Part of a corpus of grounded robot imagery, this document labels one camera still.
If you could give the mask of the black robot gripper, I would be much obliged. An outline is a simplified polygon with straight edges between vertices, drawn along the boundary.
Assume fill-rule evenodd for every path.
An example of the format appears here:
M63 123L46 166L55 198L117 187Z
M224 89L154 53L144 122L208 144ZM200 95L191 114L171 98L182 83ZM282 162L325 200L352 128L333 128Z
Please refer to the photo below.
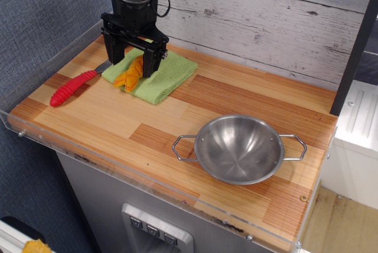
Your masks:
M121 1L121 14L103 13L102 34L109 61L118 64L125 57L126 46L144 52L143 78L149 78L159 69L167 54L169 38L156 27L158 0Z

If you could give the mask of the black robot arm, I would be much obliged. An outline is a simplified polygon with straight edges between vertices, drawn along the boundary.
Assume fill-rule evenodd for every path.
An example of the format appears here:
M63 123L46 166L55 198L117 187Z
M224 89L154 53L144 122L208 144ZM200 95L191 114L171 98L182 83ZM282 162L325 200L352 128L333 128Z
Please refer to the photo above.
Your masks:
M170 0L112 0L113 12L103 13L102 34L111 63L118 64L131 46L143 52L143 77L149 78L167 56L169 38L156 26L166 17Z

